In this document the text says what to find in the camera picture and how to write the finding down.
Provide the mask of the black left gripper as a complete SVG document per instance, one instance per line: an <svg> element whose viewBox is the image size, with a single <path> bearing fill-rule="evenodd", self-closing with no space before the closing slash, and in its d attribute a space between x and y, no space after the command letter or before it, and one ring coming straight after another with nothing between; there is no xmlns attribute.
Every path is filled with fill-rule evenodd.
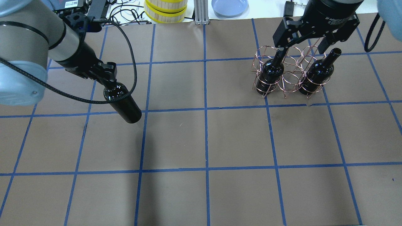
<svg viewBox="0 0 402 226"><path fill-rule="evenodd" d="M116 63L103 62L98 59L92 47L85 41L79 43L78 49L66 60L56 61L66 71L84 79L96 80L105 89L116 89Z"/></svg>

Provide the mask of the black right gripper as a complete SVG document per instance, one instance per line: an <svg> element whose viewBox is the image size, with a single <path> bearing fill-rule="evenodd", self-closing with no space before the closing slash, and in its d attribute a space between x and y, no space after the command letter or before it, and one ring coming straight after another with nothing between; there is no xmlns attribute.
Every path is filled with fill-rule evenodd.
<svg viewBox="0 0 402 226"><path fill-rule="evenodd" d="M273 34L278 48L276 62L284 60L289 47L308 39L322 39L319 54L338 41L345 42L360 23L356 14L359 6L359 0L309 0L298 20L283 17Z"/></svg>

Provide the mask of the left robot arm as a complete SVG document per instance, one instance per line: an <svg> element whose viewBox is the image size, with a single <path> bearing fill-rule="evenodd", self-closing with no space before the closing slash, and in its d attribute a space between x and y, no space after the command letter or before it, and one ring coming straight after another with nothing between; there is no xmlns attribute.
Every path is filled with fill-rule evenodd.
<svg viewBox="0 0 402 226"><path fill-rule="evenodd" d="M40 0L1 1L1 104L37 104L45 87L22 73L46 82L47 60L52 59L66 71L81 78L114 86L115 63L103 63L84 39L91 27L81 12L65 17L52 12Z"/></svg>

